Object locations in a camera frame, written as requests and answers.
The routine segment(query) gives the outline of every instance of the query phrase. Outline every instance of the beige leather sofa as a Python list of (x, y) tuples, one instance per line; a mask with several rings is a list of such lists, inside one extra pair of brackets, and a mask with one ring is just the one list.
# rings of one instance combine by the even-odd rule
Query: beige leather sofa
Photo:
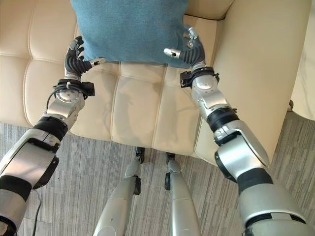
[[(290, 100), (311, 0), (190, 0), (185, 23), (196, 28), (219, 88), (257, 135), (269, 158)], [(0, 121), (35, 125), (63, 59), (79, 35), (65, 0), (0, 1)], [(83, 75), (95, 84), (71, 133), (199, 157), (214, 164), (216, 145), (185, 70), (165, 65), (106, 63)]]

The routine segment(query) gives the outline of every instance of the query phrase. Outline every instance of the black joint band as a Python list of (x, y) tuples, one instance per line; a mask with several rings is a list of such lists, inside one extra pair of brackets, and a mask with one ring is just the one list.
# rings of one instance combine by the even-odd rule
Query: black joint band
[(15, 236), (16, 235), (16, 225), (13, 223), (13, 221), (9, 220), (6, 217), (0, 216), (0, 221), (5, 223), (8, 227), (6, 231), (4, 232), (3, 236)]
[(30, 195), (32, 186), (26, 180), (15, 176), (1, 176), (0, 189), (5, 189), (18, 194), (26, 202)]
[(241, 194), (241, 192), (243, 192), (247, 188), (263, 183), (273, 184), (273, 181), (270, 175), (265, 171), (265, 169), (254, 168), (238, 176), (237, 183), (238, 192), (239, 194)]
[(34, 126), (34, 129), (40, 129), (56, 136), (60, 141), (68, 132), (66, 123), (54, 117), (42, 117)]
[[(306, 222), (301, 219), (300, 217), (296, 216), (296, 215), (292, 215), (290, 214), (290, 217), (292, 220), (294, 221), (298, 221), (298, 222), (301, 222), (303, 224), (306, 224)], [(245, 228), (248, 228), (250, 227), (253, 223), (256, 223), (258, 221), (261, 221), (261, 220), (268, 220), (268, 219), (272, 219), (272, 215), (271, 213), (266, 213), (266, 214), (262, 214), (262, 215), (258, 215), (258, 216), (255, 216), (253, 218), (251, 218), (250, 220), (248, 220), (246, 222), (246, 225), (245, 225)]]
[(225, 168), (225, 166), (223, 165), (223, 163), (220, 160), (219, 154), (216, 151), (215, 153), (215, 161), (218, 165), (218, 168), (221, 170), (221, 172), (223, 173), (224, 177), (226, 177), (227, 179), (233, 181), (236, 183), (235, 178), (230, 174), (230, 172)]
[(232, 108), (222, 107), (216, 109), (214, 112), (208, 115), (207, 123), (210, 125), (212, 132), (215, 132), (225, 124), (238, 119), (238, 116)]
[(267, 220), (267, 219), (272, 219), (272, 216), (270, 213), (255, 216), (246, 222), (245, 228), (248, 228), (253, 223), (256, 223), (256, 222), (261, 221), (261, 220)]
[(299, 221), (299, 222), (301, 222), (303, 224), (306, 224), (306, 222), (303, 219), (301, 219), (300, 217), (298, 217), (296, 215), (292, 215), (292, 214), (290, 214), (290, 216), (291, 216), (292, 220)]

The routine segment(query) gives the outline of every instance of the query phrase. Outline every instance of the black cable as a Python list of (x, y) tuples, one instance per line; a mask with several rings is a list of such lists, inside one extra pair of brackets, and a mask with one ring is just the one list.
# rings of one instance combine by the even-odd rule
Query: black cable
[(40, 209), (40, 206), (41, 206), (41, 198), (39, 196), (39, 193), (34, 190), (36, 193), (37, 193), (37, 198), (39, 200), (39, 205), (38, 205), (38, 208), (37, 208), (37, 211), (36, 211), (36, 215), (35, 215), (35, 223), (34, 223), (34, 228), (33, 228), (33, 234), (32, 236), (35, 236), (35, 233), (36, 233), (36, 226), (37, 226), (37, 217), (38, 217), (38, 213), (39, 213), (39, 209)]
[(78, 85), (68, 85), (68, 88), (67, 88), (66, 85), (57, 85), (57, 86), (54, 86), (53, 88), (54, 88), (55, 90), (49, 95), (49, 97), (48, 97), (48, 99), (47, 99), (46, 109), (48, 109), (48, 107), (49, 107), (49, 101), (50, 101), (51, 97), (52, 97), (53, 95), (55, 95), (55, 97), (56, 97), (56, 93), (57, 93), (59, 90), (68, 89), (68, 88), (69, 88), (69, 89), (74, 89), (74, 90), (77, 90), (77, 91), (79, 91), (79, 92), (81, 92), (81, 93), (83, 94), (84, 100), (86, 100), (86, 99), (88, 98), (88, 93), (87, 93), (84, 89), (82, 89), (80, 86), (78, 86)]

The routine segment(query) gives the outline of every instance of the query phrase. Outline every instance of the striped carpet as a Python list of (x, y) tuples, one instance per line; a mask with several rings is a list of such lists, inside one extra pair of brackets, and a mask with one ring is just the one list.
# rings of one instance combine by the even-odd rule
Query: striped carpet
[[(0, 156), (26, 131), (0, 123)], [(169, 235), (170, 194), (164, 189), (165, 153), (146, 150), (141, 165), (142, 193), (134, 197), (126, 236)], [(59, 166), (38, 192), (42, 207), (37, 236), (92, 236), (102, 208), (122, 178), (134, 148), (67, 135), (58, 151)], [(239, 236), (238, 189), (218, 168), (177, 156), (192, 193), (204, 236)], [(307, 222), (315, 226), (315, 121), (287, 113), (271, 168), (292, 193)], [(32, 235), (38, 199), (31, 193), (19, 236)]]

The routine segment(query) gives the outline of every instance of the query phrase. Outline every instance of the blue pillow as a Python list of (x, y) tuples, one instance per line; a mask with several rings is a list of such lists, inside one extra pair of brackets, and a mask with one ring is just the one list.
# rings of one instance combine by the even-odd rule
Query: blue pillow
[(189, 65), (164, 48), (183, 50), (183, 16), (188, 0), (71, 0), (84, 40), (86, 60)]

